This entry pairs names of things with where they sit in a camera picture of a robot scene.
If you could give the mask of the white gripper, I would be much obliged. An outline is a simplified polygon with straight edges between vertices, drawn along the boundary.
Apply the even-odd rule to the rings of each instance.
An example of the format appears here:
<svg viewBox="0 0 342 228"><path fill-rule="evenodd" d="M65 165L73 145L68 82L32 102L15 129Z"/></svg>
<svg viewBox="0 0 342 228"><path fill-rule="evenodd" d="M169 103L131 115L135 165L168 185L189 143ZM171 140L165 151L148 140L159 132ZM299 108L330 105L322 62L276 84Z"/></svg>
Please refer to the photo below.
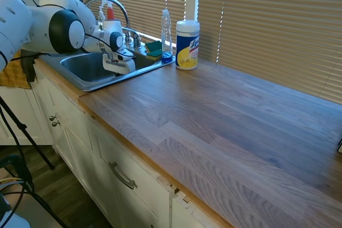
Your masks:
<svg viewBox="0 0 342 228"><path fill-rule="evenodd" d="M136 70L136 65L132 59L115 60L110 58L110 54L103 53L103 68L114 73L129 74Z"/></svg>

